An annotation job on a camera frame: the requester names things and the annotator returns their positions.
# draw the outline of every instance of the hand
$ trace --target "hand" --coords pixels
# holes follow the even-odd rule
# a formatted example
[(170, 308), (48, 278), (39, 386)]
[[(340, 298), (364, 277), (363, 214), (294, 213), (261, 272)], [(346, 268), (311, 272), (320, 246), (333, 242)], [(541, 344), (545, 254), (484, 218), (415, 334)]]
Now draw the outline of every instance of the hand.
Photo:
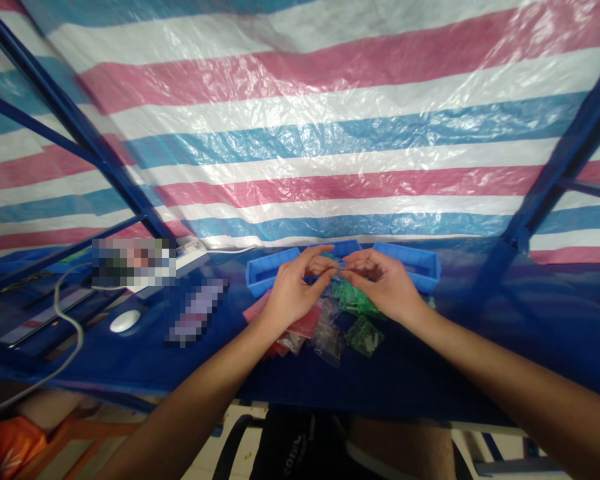
[(428, 308), (400, 261), (374, 249), (354, 252), (343, 261), (347, 262), (347, 270), (342, 276), (389, 318), (408, 327), (423, 308)]
[[(333, 248), (333, 245), (308, 248), (296, 260), (280, 265), (271, 296), (260, 318), (276, 326), (282, 334), (293, 322), (304, 317), (338, 273), (336, 262), (320, 257), (321, 253)], [(320, 275), (320, 278), (309, 286), (304, 281), (308, 275)]]

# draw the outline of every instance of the left hand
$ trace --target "left hand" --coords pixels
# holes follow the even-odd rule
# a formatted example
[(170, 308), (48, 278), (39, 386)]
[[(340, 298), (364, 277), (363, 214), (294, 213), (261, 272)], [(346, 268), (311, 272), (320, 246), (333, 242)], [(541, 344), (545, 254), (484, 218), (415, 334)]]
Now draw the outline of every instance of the left hand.
[[(333, 248), (333, 245), (311, 247), (296, 260), (280, 265), (271, 296), (260, 315), (262, 321), (274, 326), (282, 334), (288, 326), (307, 314), (338, 273), (336, 262), (320, 257), (321, 253)], [(309, 286), (304, 281), (308, 275), (320, 275), (320, 278)]]

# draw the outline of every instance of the blue storage bin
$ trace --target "blue storage bin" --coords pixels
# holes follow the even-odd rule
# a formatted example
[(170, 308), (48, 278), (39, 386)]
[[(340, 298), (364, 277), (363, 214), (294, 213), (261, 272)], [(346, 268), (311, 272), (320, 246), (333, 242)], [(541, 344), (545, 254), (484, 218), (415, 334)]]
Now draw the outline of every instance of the blue storage bin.
[(254, 297), (262, 297), (273, 288), (278, 267), (300, 256), (298, 247), (250, 260), (247, 263), (247, 286)]
[(382, 242), (374, 243), (373, 248), (400, 260), (418, 292), (430, 295), (440, 282), (440, 260), (437, 253)]
[(317, 247), (318, 245), (334, 245), (335, 248), (332, 251), (330, 251), (329, 254), (340, 259), (352, 254), (355, 251), (362, 250), (362, 247), (358, 243), (358, 240), (343, 240), (338, 242), (316, 243), (314, 245), (307, 245), (307, 248)]

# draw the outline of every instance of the black shorts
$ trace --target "black shorts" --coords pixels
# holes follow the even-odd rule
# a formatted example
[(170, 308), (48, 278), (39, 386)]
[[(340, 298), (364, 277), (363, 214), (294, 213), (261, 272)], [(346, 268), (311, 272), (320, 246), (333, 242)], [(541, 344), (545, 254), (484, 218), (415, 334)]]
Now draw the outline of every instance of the black shorts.
[(348, 456), (345, 441), (332, 415), (269, 410), (251, 480), (381, 479)]

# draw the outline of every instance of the white cable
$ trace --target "white cable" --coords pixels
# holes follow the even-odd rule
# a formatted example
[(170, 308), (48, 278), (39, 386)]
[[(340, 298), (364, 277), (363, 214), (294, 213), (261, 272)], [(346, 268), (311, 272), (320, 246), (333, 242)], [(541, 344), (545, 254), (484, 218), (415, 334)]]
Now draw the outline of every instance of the white cable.
[(96, 285), (92, 285), (91, 288), (93, 290), (122, 290), (123, 288), (128, 288), (126, 285), (122, 287), (98, 287)]
[(207, 253), (242, 253), (247, 250), (253, 250), (255, 247), (247, 247), (242, 250), (207, 250)]
[(0, 410), (14, 404), (21, 398), (26, 397), (32, 391), (34, 391), (37, 388), (39, 388), (40, 386), (44, 385), (46, 382), (48, 382), (52, 378), (55, 378), (56, 376), (58, 376), (65, 368), (67, 368), (69, 366), (69, 364), (72, 362), (72, 360), (75, 358), (75, 356), (78, 354), (78, 352), (82, 348), (82, 344), (84, 343), (84, 340), (85, 340), (85, 332), (84, 332), (84, 330), (82, 330), (82, 325), (80, 325), (78, 322), (76, 322), (76, 320), (72, 319), (67, 314), (62, 313), (62, 311), (60, 311), (60, 286), (62, 285), (62, 282), (64, 281), (64, 279), (67, 277), (68, 274), (70, 274), (76, 268), (84, 267), (85, 265), (91, 265), (91, 262), (81, 263), (80, 265), (76, 265), (76, 266), (70, 268), (69, 270), (67, 270), (66, 272), (64, 272), (62, 277), (60, 277), (58, 279), (58, 282), (56, 282), (54, 292), (53, 292), (53, 308), (55, 309), (56, 314), (58, 314), (58, 317), (63, 318), (64, 320), (66, 320), (70, 324), (72, 324), (77, 332), (78, 338), (77, 338), (77, 341), (75, 344), (75, 348), (73, 349), (73, 352), (71, 352), (70, 356), (67, 357), (65, 362), (62, 365), (60, 365), (58, 370), (56, 370), (55, 372), (50, 374), (48, 377), (43, 378), (38, 383), (34, 383), (29, 388), (22, 390), (22, 392), (18, 393), (17, 395), (14, 395), (10, 399), (5, 400), (4, 402), (0, 403)]

